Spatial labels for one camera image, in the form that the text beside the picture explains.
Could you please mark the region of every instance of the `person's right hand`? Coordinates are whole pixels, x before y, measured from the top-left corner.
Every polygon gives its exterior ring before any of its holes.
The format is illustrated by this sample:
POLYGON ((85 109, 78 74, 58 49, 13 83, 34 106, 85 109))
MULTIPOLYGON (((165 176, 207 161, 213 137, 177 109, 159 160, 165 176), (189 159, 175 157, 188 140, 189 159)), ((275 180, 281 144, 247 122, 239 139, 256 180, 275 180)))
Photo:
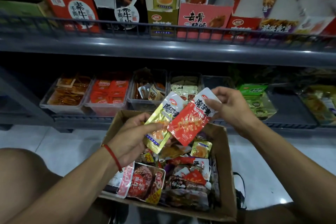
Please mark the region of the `person's right hand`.
POLYGON ((248 137, 248 128, 259 124, 261 121, 250 110, 240 91, 217 87, 212 92, 222 102, 206 99, 205 103, 218 111, 213 119, 222 118, 229 123, 242 137, 248 137))

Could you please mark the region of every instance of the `tiled floor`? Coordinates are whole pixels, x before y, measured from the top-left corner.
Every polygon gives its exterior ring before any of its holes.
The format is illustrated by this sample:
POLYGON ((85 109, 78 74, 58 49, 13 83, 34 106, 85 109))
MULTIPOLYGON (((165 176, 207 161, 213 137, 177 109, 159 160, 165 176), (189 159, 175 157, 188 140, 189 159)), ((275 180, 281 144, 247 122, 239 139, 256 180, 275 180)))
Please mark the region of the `tiled floor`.
MULTIPOLYGON (((13 126, 0 131, 0 148, 24 148, 39 154, 48 168, 64 176, 98 147, 106 131, 75 130, 71 134, 59 133, 53 128, 39 126, 13 126)), ((318 137, 312 133, 286 136, 287 140, 315 162, 336 175, 336 139, 318 137)), ((279 180, 266 162, 246 139, 229 133, 233 171, 242 175, 246 185, 248 209, 258 209, 291 201, 279 180)))

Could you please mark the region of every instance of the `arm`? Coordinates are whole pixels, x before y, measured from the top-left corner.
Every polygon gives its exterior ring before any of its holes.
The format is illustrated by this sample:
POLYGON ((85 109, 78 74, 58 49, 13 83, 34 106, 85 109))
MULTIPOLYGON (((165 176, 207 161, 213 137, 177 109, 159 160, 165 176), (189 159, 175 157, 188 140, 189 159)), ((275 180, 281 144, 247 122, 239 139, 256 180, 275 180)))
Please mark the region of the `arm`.
POLYGON ((256 147, 301 212, 318 223, 334 223, 336 176, 259 121, 240 91, 224 87, 212 91, 222 104, 212 100, 207 104, 256 147))
MULTIPOLYGON (((156 123, 141 125, 148 118, 149 114, 143 113, 129 119, 108 143, 122 167, 144 151, 145 134, 162 129, 162 125, 156 123)), ((76 223, 117 171, 109 152, 100 148, 8 224, 76 223)))

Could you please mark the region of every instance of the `green snack packet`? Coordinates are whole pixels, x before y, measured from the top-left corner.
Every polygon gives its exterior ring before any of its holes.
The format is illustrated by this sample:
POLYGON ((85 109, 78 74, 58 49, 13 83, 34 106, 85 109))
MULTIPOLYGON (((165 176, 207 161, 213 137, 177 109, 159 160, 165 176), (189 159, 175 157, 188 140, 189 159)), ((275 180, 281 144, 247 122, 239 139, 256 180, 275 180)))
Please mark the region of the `green snack packet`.
POLYGON ((268 85, 243 84, 239 87, 239 91, 243 95, 261 95, 268 85))

